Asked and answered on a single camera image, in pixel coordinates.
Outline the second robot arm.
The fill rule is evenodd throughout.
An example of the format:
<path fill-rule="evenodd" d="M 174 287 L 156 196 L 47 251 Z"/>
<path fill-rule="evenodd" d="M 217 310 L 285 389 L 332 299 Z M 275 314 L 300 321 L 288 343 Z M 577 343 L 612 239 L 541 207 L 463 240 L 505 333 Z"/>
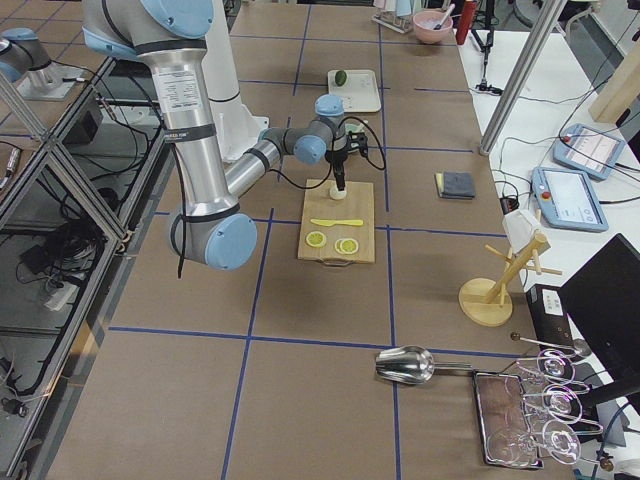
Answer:
<path fill-rule="evenodd" d="M 81 68 L 55 63 L 37 34 L 26 27 L 1 33 L 1 73 L 27 100 L 62 101 L 84 80 Z"/>

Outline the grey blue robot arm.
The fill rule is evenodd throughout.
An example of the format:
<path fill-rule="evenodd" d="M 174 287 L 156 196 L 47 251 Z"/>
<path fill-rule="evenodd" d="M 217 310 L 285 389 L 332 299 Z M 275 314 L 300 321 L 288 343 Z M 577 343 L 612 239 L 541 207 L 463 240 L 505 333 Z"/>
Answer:
<path fill-rule="evenodd" d="M 181 261 L 231 271 L 244 265 L 257 242 L 254 221 L 239 198 L 285 155 L 315 164 L 346 144 L 342 100 L 315 103 L 305 128 L 268 128 L 230 167 L 224 167 L 203 61 L 208 33 L 228 31 L 211 1 L 85 1 L 86 45 L 109 57 L 145 64 L 163 115 L 181 184 L 181 205 L 168 225 Z"/>

